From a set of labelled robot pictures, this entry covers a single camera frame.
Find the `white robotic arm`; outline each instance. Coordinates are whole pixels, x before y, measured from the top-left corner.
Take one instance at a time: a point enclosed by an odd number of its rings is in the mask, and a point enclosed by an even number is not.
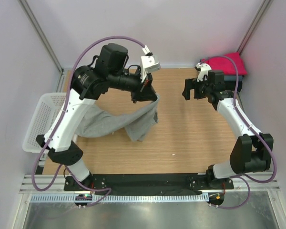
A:
[[[143,51],[146,56],[141,58],[141,65],[138,66],[136,73],[129,73],[124,69],[128,60],[128,50],[114,43],[104,45],[100,55],[97,56],[94,68],[89,65],[81,66],[74,72],[66,110],[61,108],[50,130],[36,138],[39,145],[43,146],[59,121],[61,113],[65,112],[64,118],[48,144],[48,156],[53,162],[68,166],[80,182],[84,182],[92,174],[82,160],[83,152],[72,138],[82,118],[99,96],[111,87],[131,92],[134,103],[157,99],[152,87],[151,73],[159,70],[160,64],[147,46]]]
[[[183,96],[186,100],[190,99],[190,90],[192,89],[194,89],[195,99],[208,98],[208,102],[228,122],[237,139],[228,161],[209,166],[208,180],[213,181],[247,172],[268,170],[271,156],[256,134],[264,139],[271,150],[273,138],[270,134],[263,134],[252,124],[237,100],[234,105],[233,92],[226,90],[224,73],[218,70],[206,70],[203,72],[201,80],[198,78],[185,80]]]
[[[211,66],[208,65],[207,63],[198,63],[195,66],[196,70],[199,70],[199,74],[197,77],[197,81],[203,81],[206,80],[206,77],[208,76],[209,70],[211,70]]]

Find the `wooden surface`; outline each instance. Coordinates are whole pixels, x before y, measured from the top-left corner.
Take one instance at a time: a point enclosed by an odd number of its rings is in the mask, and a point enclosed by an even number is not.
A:
[[[181,95],[184,80],[195,76],[194,69],[161,69],[153,75],[161,96],[159,123],[143,142],[132,142],[124,129],[99,138],[79,137],[88,169],[96,174],[205,172],[209,165],[228,160],[235,139],[225,119],[207,99],[186,101]],[[148,103],[133,104],[129,92],[115,89],[97,101],[114,115]],[[57,166],[47,159],[43,173],[54,174]]]

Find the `gray towel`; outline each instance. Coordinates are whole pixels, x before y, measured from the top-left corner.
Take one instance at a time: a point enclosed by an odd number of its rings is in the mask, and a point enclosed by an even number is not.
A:
[[[94,104],[85,114],[75,133],[82,137],[101,137],[125,128],[132,141],[143,141],[150,128],[159,122],[158,99],[132,114],[113,116]]]

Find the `white wall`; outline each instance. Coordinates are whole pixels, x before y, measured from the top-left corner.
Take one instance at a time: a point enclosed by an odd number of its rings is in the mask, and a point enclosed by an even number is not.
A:
[[[277,177],[286,197],[286,0],[272,3],[243,59],[249,72],[241,93],[244,108],[274,138]]]
[[[10,226],[34,157],[22,142],[39,97],[59,73],[16,0],[0,1],[0,229]]]
[[[261,0],[28,0],[64,67],[92,42],[126,35],[147,44],[164,67],[193,67],[206,55],[235,51]],[[130,62],[142,51],[129,42]],[[91,52],[99,54],[99,49]]]

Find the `folded red cloth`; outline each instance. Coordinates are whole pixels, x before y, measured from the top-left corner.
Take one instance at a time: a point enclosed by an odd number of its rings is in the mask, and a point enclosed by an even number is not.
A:
[[[225,56],[231,58],[235,62],[239,75],[247,75],[244,62],[240,58],[238,52],[229,53]],[[236,75],[233,64],[226,58],[215,57],[206,61],[205,63],[210,65],[213,70],[223,70],[225,75]]]

